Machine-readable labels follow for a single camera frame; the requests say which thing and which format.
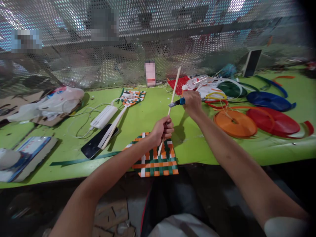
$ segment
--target hand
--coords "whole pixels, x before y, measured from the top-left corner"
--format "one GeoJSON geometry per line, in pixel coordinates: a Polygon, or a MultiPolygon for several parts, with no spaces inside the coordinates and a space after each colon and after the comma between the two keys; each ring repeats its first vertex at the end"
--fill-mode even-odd
{"type": "Polygon", "coordinates": [[[185,91],[183,92],[183,97],[185,99],[183,108],[192,119],[198,116],[201,112],[203,113],[201,96],[199,92],[185,91]]]}
{"type": "Polygon", "coordinates": [[[166,140],[171,137],[171,133],[174,132],[173,123],[171,122],[171,118],[168,115],[167,117],[163,117],[158,120],[152,129],[149,137],[152,140],[153,146],[160,146],[162,139],[166,140]]]}

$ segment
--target forearm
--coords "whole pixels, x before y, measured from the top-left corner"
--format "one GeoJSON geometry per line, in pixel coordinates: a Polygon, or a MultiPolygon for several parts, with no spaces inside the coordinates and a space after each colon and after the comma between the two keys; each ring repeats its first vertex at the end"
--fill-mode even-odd
{"type": "Polygon", "coordinates": [[[152,149],[152,142],[147,136],[97,168],[78,187],[78,192],[86,197],[99,200],[150,149],[152,149]]]}
{"type": "Polygon", "coordinates": [[[151,148],[152,141],[147,136],[99,166],[72,194],[50,237],[91,236],[94,213],[101,196],[151,148]]]}
{"type": "Polygon", "coordinates": [[[241,191],[259,224],[277,216],[306,219],[308,214],[288,197],[231,137],[203,112],[194,120],[216,160],[241,191]]]}

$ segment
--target woven fan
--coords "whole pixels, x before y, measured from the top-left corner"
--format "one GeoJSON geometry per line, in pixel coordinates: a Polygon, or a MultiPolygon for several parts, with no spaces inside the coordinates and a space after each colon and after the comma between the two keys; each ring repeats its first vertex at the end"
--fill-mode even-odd
{"type": "MultiPolygon", "coordinates": [[[[148,136],[148,134],[149,133],[140,134],[134,141],[127,145],[124,150],[136,144],[148,136]]],[[[179,174],[171,139],[164,141],[160,156],[158,156],[158,149],[158,146],[151,149],[132,166],[140,177],[179,174]]]]}
{"type": "Polygon", "coordinates": [[[119,124],[120,119],[123,117],[123,114],[125,113],[126,109],[134,104],[137,104],[138,102],[141,102],[144,100],[145,98],[145,91],[124,91],[123,94],[128,93],[128,94],[132,94],[132,98],[126,98],[124,96],[121,96],[120,100],[122,101],[123,105],[124,105],[124,109],[120,112],[120,114],[117,116],[117,118],[113,121],[111,127],[109,128],[109,130],[106,132],[106,134],[104,135],[104,137],[102,138],[101,142],[99,143],[98,147],[101,148],[102,150],[104,150],[107,146],[107,144],[109,143],[109,140],[113,134],[113,132],[115,131],[115,128],[117,127],[117,125],[119,124]]]}

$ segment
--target blue handle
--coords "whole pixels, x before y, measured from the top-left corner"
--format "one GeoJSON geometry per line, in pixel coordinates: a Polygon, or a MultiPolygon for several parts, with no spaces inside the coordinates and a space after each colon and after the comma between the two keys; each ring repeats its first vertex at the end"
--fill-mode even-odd
{"type": "Polygon", "coordinates": [[[185,104],[185,98],[181,98],[180,99],[180,105],[184,105],[185,104]]]}

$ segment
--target white sleeve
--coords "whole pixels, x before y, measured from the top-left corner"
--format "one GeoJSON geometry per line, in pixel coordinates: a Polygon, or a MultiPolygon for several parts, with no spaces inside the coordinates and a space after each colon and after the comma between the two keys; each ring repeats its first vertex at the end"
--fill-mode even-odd
{"type": "Polygon", "coordinates": [[[306,221],[292,217],[274,217],[264,224],[267,237],[303,237],[307,228],[306,221]]]}

